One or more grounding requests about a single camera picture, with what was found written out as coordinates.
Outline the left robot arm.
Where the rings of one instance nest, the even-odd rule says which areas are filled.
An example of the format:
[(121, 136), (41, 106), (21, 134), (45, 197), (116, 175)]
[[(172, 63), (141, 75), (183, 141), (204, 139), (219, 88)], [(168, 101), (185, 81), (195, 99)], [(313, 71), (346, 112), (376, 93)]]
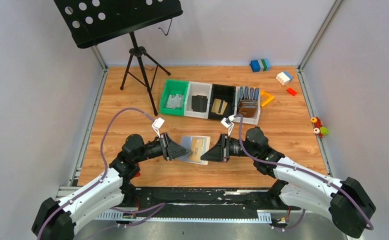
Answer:
[(173, 141), (166, 132), (149, 142), (132, 134), (105, 172), (59, 200), (49, 197), (43, 201), (31, 231), (39, 240), (72, 240), (106, 210), (132, 203), (136, 188), (131, 180), (140, 171), (139, 162), (156, 157), (171, 161), (190, 154), (189, 148)]

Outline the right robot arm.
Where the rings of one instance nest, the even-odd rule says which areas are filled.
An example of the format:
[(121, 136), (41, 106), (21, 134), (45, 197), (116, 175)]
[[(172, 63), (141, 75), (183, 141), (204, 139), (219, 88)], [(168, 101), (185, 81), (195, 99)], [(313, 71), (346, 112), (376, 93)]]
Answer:
[(345, 180), (310, 170), (269, 146), (259, 127), (250, 128), (245, 139), (221, 134), (202, 160), (226, 163), (231, 156), (249, 157), (256, 170), (276, 181), (270, 191), (283, 204), (328, 218), (344, 234), (358, 239), (373, 230), (371, 217), (376, 206), (352, 177)]

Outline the gold cards in black bin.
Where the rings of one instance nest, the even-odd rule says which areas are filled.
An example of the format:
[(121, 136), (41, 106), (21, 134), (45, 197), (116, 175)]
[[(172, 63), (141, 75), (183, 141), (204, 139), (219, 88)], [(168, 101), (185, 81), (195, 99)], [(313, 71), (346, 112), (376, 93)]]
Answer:
[(215, 98), (212, 104), (211, 112), (217, 115), (223, 115), (226, 111), (227, 105), (227, 101)]

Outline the silver cards in green bin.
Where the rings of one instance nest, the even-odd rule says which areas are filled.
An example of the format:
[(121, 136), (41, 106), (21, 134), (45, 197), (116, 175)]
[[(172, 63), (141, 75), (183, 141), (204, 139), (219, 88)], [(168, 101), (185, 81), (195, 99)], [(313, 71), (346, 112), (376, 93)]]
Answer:
[(183, 94), (170, 94), (165, 107), (168, 109), (180, 109), (183, 107), (185, 96)]

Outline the black card in white bin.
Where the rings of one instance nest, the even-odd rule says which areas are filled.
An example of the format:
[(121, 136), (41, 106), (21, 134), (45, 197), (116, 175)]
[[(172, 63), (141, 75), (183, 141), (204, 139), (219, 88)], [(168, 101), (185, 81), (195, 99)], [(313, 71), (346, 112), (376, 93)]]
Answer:
[(193, 95), (191, 97), (191, 108), (193, 112), (206, 113), (208, 103), (209, 101), (206, 95)]

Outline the brown leather wallets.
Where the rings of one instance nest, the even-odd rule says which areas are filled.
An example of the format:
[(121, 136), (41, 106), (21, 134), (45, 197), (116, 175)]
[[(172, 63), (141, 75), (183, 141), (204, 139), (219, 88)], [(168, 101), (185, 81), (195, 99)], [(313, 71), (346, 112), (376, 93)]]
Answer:
[(241, 100), (237, 112), (244, 118), (253, 118), (258, 110), (257, 100)]

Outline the white bin with wallets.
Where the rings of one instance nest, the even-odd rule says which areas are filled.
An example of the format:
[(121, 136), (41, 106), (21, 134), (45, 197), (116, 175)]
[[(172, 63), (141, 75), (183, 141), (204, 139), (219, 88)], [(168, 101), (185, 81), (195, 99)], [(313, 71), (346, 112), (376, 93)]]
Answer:
[(255, 86), (237, 86), (234, 115), (243, 116), (243, 123), (258, 125), (261, 115), (260, 89)]

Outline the white plastic bin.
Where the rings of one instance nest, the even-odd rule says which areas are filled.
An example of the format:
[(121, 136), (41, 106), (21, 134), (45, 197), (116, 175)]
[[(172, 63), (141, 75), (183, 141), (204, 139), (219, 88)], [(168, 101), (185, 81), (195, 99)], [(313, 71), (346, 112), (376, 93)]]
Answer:
[(189, 81), (183, 107), (183, 116), (207, 119), (211, 95), (211, 83)]

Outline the green plastic bin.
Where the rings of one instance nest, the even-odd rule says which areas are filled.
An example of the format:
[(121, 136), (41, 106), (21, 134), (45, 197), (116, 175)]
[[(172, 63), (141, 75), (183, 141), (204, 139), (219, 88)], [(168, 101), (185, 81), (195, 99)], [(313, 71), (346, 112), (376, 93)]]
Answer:
[(188, 89), (188, 81), (167, 79), (160, 98), (160, 112), (166, 115), (183, 116)]

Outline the yellow plastic angle piece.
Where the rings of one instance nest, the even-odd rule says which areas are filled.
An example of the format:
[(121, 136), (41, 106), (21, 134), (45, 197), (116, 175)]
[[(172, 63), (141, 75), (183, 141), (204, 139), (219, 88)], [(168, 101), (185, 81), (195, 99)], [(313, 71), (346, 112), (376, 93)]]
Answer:
[(274, 100), (274, 96), (264, 90), (260, 90), (260, 106), (263, 108), (267, 104), (269, 104), (272, 100)]

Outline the red toy brick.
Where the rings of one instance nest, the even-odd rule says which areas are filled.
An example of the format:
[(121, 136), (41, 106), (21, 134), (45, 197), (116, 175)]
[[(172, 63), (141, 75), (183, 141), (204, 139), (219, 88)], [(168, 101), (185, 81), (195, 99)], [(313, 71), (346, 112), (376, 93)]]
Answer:
[(286, 89), (286, 91), (292, 95), (292, 96), (296, 96), (298, 94), (298, 92), (296, 90), (294, 90), (293, 88), (289, 87)]

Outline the blue green block stack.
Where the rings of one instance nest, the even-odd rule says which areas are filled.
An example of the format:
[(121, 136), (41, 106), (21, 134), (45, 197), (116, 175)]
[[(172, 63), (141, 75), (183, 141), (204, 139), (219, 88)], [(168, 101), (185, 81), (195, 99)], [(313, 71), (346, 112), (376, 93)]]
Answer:
[(249, 66), (254, 73), (270, 71), (272, 68), (271, 63), (267, 58), (252, 60)]

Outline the white blue toy block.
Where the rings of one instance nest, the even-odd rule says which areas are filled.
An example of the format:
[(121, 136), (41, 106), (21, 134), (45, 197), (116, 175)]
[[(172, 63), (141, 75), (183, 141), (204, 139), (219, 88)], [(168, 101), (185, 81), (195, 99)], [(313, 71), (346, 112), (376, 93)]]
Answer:
[(285, 86), (293, 80), (293, 76), (287, 71), (282, 71), (276, 75), (276, 80)]

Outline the black music stand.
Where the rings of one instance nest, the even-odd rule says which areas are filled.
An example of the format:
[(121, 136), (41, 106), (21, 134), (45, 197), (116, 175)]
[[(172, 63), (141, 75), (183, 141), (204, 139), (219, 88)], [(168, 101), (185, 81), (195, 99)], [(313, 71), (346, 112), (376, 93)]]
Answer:
[(183, 14), (179, 0), (55, 0), (71, 36), (80, 49), (87, 49), (114, 38), (129, 35), (132, 48), (127, 66), (136, 58), (143, 79), (139, 81), (149, 95), (153, 113), (158, 110), (152, 94), (153, 82), (148, 80), (142, 57), (149, 58), (156, 69), (171, 73), (138, 45), (135, 32)]

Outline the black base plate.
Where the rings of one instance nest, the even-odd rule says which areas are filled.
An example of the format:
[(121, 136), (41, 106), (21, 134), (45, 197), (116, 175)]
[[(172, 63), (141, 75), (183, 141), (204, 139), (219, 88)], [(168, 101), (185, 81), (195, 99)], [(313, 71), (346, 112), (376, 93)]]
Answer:
[(156, 217), (196, 219), (253, 219), (257, 211), (287, 214), (288, 207), (268, 188), (138, 187), (120, 207), (144, 210), (165, 203)]

